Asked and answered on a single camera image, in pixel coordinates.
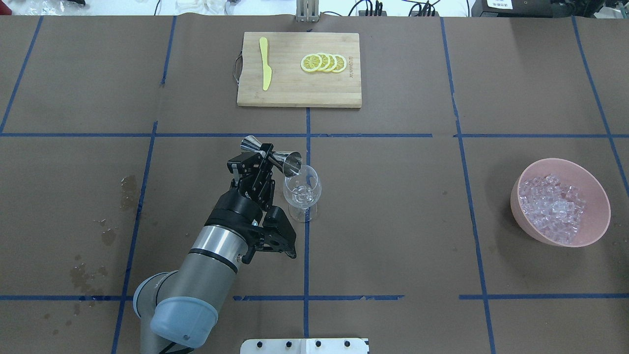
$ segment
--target wine glass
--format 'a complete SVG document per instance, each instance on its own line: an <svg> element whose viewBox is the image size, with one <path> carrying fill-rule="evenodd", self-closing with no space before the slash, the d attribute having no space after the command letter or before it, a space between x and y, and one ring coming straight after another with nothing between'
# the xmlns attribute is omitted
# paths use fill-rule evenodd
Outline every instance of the wine glass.
<svg viewBox="0 0 629 354"><path fill-rule="evenodd" d="M293 219L309 222L317 216L316 203L321 196L321 180L314 168L302 164L298 174L284 178L283 189Z"/></svg>

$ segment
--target yellow knife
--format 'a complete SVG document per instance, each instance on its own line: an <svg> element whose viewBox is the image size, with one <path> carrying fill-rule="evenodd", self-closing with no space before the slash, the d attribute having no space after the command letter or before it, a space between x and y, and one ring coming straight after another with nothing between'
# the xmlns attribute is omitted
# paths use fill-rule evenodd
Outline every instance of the yellow knife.
<svg viewBox="0 0 629 354"><path fill-rule="evenodd" d="M273 70L269 66L269 41L267 37L260 37L260 53L262 53L262 89L267 91L273 74Z"/></svg>

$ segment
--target bowl of ice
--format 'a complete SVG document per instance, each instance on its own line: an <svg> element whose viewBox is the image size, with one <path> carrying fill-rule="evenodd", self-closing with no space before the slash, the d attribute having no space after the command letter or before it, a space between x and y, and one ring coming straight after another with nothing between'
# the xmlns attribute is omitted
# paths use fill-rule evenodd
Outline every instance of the bowl of ice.
<svg viewBox="0 0 629 354"><path fill-rule="evenodd" d="M532 163L511 191L511 211L532 238L553 246L595 243L610 225L610 200L596 178L563 159Z"/></svg>

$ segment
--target cutting board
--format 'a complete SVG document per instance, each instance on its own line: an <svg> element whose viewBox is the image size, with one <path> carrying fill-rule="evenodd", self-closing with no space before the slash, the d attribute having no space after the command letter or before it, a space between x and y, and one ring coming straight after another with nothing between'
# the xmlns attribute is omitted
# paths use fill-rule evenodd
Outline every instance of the cutting board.
<svg viewBox="0 0 629 354"><path fill-rule="evenodd" d="M260 37L269 41L271 84L262 90ZM304 72L301 59L313 53L340 54L344 71ZM358 33L245 32L238 106L360 108L360 40Z"/></svg>

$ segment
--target metal bracket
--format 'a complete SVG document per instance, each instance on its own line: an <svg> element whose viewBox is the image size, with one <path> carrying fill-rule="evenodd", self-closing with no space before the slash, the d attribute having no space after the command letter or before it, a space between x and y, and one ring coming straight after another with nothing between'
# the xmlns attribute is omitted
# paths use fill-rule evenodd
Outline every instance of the metal bracket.
<svg viewBox="0 0 629 354"><path fill-rule="evenodd" d="M369 354L366 338L246 340L240 354Z"/></svg>
<svg viewBox="0 0 629 354"><path fill-rule="evenodd" d="M297 22L319 22L319 0L297 0Z"/></svg>

